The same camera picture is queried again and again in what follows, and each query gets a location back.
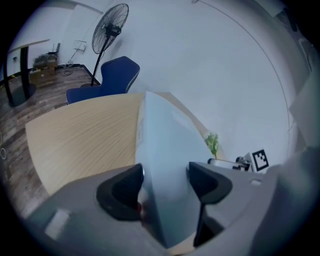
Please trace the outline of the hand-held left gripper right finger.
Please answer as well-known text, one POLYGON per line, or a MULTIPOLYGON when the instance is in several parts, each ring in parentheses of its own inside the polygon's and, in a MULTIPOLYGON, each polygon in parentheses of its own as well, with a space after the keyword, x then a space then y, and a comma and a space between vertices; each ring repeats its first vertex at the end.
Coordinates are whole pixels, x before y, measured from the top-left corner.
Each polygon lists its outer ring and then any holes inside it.
POLYGON ((190 162, 188 181, 200 201, 194 247, 227 229, 253 198, 263 175, 207 163, 190 162))

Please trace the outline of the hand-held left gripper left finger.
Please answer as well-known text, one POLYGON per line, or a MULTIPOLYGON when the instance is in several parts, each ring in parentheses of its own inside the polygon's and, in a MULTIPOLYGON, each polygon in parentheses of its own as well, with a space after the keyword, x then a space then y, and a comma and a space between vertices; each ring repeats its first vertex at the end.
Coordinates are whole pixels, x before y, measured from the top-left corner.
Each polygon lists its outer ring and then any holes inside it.
POLYGON ((27 229, 51 256, 170 256, 142 226, 135 164, 72 181, 27 218, 27 229))

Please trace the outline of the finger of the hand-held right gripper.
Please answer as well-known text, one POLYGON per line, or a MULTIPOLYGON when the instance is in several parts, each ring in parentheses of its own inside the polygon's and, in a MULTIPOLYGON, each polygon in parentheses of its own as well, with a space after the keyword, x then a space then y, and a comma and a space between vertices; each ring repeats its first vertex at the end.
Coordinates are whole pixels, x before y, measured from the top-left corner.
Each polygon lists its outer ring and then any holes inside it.
POLYGON ((238 164, 231 161, 226 161, 222 159, 216 159, 216 158, 210 158, 207 163, 212 166, 220 167, 220 168, 226 168, 231 170, 237 170, 238 164))

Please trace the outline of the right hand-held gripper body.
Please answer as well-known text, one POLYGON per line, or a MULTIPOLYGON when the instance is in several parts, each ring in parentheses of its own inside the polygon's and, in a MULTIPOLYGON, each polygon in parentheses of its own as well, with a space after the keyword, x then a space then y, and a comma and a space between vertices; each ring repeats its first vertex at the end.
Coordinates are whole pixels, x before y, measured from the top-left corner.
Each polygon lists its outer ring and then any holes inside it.
POLYGON ((238 163, 245 172, 251 173, 265 173, 269 167, 264 149, 248 152, 245 156, 239 156, 236 158, 236 163, 238 163))

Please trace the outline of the light blue-grey panel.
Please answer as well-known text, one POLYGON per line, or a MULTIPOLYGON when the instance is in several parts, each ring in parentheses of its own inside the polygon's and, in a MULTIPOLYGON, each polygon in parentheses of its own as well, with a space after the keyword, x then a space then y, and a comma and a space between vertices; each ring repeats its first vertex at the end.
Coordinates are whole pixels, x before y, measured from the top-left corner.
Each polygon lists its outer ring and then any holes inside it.
POLYGON ((135 161, 143 227, 172 255, 194 250, 201 204, 188 180, 190 162, 212 157, 192 120, 167 99, 146 92, 138 111, 135 161))

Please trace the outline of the wooden work table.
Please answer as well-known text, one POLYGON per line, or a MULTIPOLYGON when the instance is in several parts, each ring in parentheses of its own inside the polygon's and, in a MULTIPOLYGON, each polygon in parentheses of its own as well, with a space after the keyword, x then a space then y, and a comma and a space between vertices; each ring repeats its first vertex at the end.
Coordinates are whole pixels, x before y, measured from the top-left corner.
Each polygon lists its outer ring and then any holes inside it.
MULTIPOLYGON (((204 140, 204 125, 181 102, 168 93, 156 94, 185 113, 204 140)), ((49 197, 73 181, 140 164, 136 136, 144 96, 119 94, 80 101, 26 125, 30 155, 49 197)))

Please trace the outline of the white flower plant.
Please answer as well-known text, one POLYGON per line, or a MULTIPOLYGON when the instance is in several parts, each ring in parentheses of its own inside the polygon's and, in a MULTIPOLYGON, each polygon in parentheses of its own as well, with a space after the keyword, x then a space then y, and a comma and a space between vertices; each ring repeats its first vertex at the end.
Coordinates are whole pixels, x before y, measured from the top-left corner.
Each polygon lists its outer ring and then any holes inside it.
POLYGON ((216 159, 219 151, 219 134, 216 132, 209 131, 204 135, 203 138, 210 152, 216 159))

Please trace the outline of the person's white shirt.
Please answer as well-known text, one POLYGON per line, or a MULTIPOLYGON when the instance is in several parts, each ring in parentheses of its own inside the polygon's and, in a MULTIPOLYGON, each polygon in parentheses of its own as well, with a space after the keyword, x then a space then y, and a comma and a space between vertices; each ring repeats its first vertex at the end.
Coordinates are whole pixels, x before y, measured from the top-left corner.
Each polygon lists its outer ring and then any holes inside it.
POLYGON ((297 131, 295 152, 320 147, 320 72, 313 72, 289 107, 297 131))

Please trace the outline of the blue chair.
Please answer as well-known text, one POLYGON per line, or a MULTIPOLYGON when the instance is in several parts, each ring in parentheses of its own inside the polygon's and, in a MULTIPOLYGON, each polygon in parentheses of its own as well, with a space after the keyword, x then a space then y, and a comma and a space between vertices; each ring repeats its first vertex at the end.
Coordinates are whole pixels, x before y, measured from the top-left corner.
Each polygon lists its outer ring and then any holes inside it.
POLYGON ((126 56, 121 56, 105 62, 101 68, 102 83, 86 87, 71 88, 66 91, 67 103, 126 94, 136 80, 140 66, 126 56))

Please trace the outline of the cardboard boxes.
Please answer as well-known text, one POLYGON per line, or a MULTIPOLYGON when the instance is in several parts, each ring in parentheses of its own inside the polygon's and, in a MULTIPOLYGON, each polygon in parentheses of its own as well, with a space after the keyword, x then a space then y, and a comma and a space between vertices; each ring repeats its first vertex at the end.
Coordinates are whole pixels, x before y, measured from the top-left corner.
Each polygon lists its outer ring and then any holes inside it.
POLYGON ((58 67, 58 56, 54 54, 43 54, 33 61, 33 66, 29 72, 29 81, 31 84, 38 85, 44 79, 52 77, 58 67))

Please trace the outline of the round white table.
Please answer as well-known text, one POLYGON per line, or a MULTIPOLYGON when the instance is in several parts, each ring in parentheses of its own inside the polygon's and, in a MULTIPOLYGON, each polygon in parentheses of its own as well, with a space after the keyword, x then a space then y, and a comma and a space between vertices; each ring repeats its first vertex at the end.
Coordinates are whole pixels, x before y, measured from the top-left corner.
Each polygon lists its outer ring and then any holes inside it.
POLYGON ((11 92, 7 74, 7 59, 3 61, 3 82, 5 87, 5 92, 8 99, 8 105, 12 108, 17 107, 25 103, 29 98, 31 98, 36 92, 36 86, 29 81, 29 69, 28 69, 28 54, 29 46, 41 44, 49 41, 49 38, 45 39, 28 39, 24 43, 12 43, 8 54, 16 50, 20 50, 20 76, 22 86, 11 92))

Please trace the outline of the small black router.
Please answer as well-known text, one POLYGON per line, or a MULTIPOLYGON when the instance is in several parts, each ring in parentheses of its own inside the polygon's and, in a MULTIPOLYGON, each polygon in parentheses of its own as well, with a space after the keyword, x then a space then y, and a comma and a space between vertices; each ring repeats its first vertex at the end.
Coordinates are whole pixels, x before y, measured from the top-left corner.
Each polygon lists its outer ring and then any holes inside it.
POLYGON ((57 46, 56 46, 56 48, 53 49, 52 51, 49 51, 48 54, 49 54, 49 55, 56 55, 56 56, 57 56, 58 53, 59 53, 59 50, 60 50, 60 46, 61 46, 61 44, 58 43, 57 46))

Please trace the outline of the black pedestal fan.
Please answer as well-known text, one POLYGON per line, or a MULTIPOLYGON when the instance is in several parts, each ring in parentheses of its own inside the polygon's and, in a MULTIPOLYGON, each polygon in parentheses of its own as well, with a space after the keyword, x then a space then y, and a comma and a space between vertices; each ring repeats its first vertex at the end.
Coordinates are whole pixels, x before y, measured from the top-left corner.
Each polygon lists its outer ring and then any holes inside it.
POLYGON ((81 85, 83 87, 94 86, 95 76, 102 55, 105 50, 114 42, 121 34, 122 28, 129 15, 129 6, 126 3, 119 3, 111 7, 98 22, 92 36, 92 50, 98 55, 91 82, 81 85))

